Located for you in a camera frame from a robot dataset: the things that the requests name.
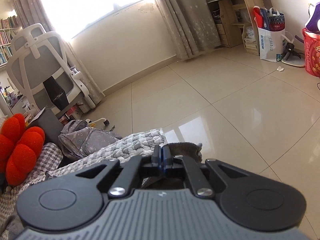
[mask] gray curtain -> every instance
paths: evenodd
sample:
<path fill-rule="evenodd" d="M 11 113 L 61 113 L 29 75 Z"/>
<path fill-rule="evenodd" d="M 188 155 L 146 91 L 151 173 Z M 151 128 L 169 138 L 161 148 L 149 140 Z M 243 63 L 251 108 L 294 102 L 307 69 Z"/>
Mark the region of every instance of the gray curtain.
<path fill-rule="evenodd" d="M 207 0 L 156 0 L 176 46 L 188 59 L 221 45 Z"/>
<path fill-rule="evenodd" d="M 14 10 L 17 13 L 18 20 L 21 23 L 23 28 L 30 26 L 35 23 L 41 23 L 44 29 L 49 31 L 54 31 L 54 27 L 52 26 L 41 0 L 10 0 Z M 69 52 L 71 60 L 74 65 L 76 65 L 77 70 L 81 71 L 83 74 L 83 78 L 81 81 L 89 90 L 89 96 L 87 98 L 82 99 L 77 102 L 80 109 L 83 113 L 88 112 L 90 109 L 96 107 L 102 98 L 105 97 L 104 93 L 94 82 L 89 72 L 81 62 L 81 60 L 76 56 L 73 52 L 73 49 L 70 43 L 65 42 L 65 50 Z"/>

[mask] red bucket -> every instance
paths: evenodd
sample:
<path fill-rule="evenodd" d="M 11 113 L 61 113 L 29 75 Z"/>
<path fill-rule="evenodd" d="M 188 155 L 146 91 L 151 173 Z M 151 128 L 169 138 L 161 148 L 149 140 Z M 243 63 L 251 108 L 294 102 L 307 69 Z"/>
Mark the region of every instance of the red bucket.
<path fill-rule="evenodd" d="M 306 28 L 302 30 L 302 34 L 306 71 L 313 76 L 320 77 L 320 34 L 310 32 Z"/>

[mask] drawer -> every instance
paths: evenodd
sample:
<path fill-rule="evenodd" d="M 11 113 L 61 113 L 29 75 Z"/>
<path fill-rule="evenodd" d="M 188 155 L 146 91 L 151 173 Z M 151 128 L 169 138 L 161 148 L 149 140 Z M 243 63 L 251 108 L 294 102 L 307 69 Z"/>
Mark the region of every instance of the drawer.
<path fill-rule="evenodd" d="M 226 32 L 224 31 L 224 27 L 223 27 L 222 23 L 217 23 L 216 27 L 217 27 L 217 31 L 218 31 L 219 34 L 223 34 L 223 35 L 226 34 Z"/>
<path fill-rule="evenodd" d="M 227 40 L 227 35 L 220 34 L 219 37 L 220 37 L 220 40 L 221 40 L 221 44 L 229 45 L 228 40 Z"/>

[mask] wooden desk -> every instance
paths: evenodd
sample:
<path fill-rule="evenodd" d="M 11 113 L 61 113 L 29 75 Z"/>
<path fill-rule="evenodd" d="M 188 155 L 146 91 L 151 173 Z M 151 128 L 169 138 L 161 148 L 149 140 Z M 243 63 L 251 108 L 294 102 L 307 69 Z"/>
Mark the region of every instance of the wooden desk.
<path fill-rule="evenodd" d="M 244 43 L 244 38 L 246 37 L 245 28 L 252 25 L 254 37 L 258 45 L 257 51 L 246 49 L 246 52 L 260 55 L 258 27 L 254 21 L 253 7 L 265 7 L 263 0 L 243 0 L 243 2 L 238 4 L 233 4 L 231 0 L 211 0 L 208 2 L 209 8 L 210 6 L 216 6 L 216 3 L 219 4 L 222 21 L 222 24 L 216 24 L 222 45 L 231 48 Z M 245 8 L 248 10 L 250 22 L 239 23 L 235 10 Z"/>

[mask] silver bolt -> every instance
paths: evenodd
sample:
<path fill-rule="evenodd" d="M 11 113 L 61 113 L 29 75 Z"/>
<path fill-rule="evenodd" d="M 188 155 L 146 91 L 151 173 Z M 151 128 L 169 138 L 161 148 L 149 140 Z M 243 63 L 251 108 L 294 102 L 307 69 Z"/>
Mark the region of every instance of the silver bolt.
<path fill-rule="evenodd" d="M 213 194 L 213 191 L 212 191 L 212 189 L 203 187 L 201 189 L 198 189 L 197 194 L 199 196 L 209 197 L 209 196 L 211 196 Z"/>
<path fill-rule="evenodd" d="M 113 187 L 109 190 L 109 193 L 113 196 L 121 196 L 125 193 L 125 189 L 123 187 Z"/>

